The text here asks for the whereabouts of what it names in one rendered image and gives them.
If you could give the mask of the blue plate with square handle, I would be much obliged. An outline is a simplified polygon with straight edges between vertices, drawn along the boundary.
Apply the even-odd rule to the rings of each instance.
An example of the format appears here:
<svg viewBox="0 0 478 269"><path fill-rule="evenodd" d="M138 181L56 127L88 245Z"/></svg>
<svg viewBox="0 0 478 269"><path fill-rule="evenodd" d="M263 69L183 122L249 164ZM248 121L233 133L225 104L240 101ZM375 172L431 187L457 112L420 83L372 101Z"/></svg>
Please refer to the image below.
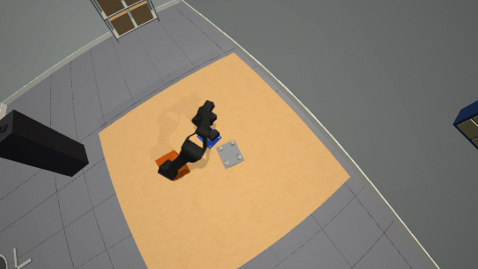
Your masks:
<svg viewBox="0 0 478 269"><path fill-rule="evenodd" d="M199 137L199 136L197 136L197 137L203 142L203 138L201 138L201 137ZM220 138L218 138L218 137L220 137ZM208 147L209 149L211 149L211 148L214 146L214 144L217 143L217 142L222 138L220 135L219 135L218 137L217 137L213 142L211 142L211 141L207 138L207 147ZM209 146L210 146L210 147L209 147Z"/></svg>

